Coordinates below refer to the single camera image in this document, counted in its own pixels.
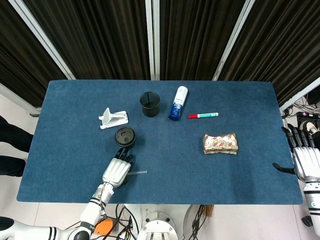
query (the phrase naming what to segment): white phone stand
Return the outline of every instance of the white phone stand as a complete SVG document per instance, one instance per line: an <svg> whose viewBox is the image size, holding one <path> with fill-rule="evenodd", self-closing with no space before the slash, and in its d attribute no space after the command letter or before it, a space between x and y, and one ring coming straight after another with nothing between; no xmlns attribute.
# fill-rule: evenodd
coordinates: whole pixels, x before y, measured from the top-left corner
<svg viewBox="0 0 320 240"><path fill-rule="evenodd" d="M102 116L99 116L99 120L102 121L101 129L108 129L129 122L126 111L119 111L110 113L110 109L107 107Z"/></svg>

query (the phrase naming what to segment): black lid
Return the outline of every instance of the black lid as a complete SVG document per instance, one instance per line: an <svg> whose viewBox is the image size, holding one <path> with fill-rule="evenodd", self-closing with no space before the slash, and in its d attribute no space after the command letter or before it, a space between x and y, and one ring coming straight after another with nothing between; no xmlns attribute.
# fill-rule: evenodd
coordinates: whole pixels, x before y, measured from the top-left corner
<svg viewBox="0 0 320 240"><path fill-rule="evenodd" d="M120 147L131 148L136 141L135 131L130 127L120 128L115 133L115 142Z"/></svg>

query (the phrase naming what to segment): red marker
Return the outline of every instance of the red marker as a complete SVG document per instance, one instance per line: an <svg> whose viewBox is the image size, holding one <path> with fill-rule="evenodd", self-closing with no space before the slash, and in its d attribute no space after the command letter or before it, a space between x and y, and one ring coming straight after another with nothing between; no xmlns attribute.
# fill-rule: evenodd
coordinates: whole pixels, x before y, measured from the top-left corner
<svg viewBox="0 0 320 240"><path fill-rule="evenodd" d="M210 118L210 117L218 117L218 112L212 113L203 113L203 114L191 114L188 116L189 119L200 119L200 118Z"/></svg>

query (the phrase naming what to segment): snack wrapper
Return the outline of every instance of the snack wrapper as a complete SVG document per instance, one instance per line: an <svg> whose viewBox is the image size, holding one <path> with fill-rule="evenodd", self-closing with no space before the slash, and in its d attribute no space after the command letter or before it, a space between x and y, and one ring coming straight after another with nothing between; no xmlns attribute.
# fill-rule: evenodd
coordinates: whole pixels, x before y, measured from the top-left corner
<svg viewBox="0 0 320 240"><path fill-rule="evenodd" d="M238 143L236 133L230 133L221 136L209 136L205 134L203 137L204 154L237 154Z"/></svg>

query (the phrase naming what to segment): blue table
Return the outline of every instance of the blue table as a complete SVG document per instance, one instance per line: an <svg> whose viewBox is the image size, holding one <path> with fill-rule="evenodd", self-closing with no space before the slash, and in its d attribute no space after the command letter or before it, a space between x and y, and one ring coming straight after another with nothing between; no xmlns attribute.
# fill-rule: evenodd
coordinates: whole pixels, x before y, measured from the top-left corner
<svg viewBox="0 0 320 240"><path fill-rule="evenodd" d="M168 118L179 86L189 90L180 121ZM140 95L160 96L160 113L142 114ZM127 111L126 125L100 129L106 107ZM188 119L188 114L219 117ZM57 80L47 89L18 201L87 203L118 151L115 132L136 131L132 176L112 203L301 204L297 177L274 169L292 167L274 89L268 82ZM236 133L239 151L203 152L205 133Z"/></svg>

